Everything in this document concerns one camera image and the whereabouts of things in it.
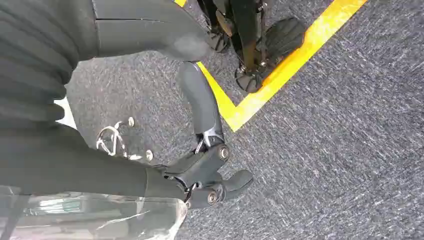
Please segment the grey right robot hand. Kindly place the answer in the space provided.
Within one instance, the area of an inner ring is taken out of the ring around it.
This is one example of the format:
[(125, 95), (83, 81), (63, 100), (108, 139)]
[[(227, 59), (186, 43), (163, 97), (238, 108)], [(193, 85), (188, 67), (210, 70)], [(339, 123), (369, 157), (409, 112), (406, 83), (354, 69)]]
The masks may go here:
[[(192, 207), (237, 198), (248, 170), (224, 180), (215, 96), (197, 62), (207, 34), (171, 0), (3, 0), (0, 3), (0, 184), (23, 195), (86, 192), (175, 198)], [(157, 51), (182, 61), (178, 80), (206, 148), (149, 166), (89, 147), (61, 124), (66, 84), (79, 62)]]

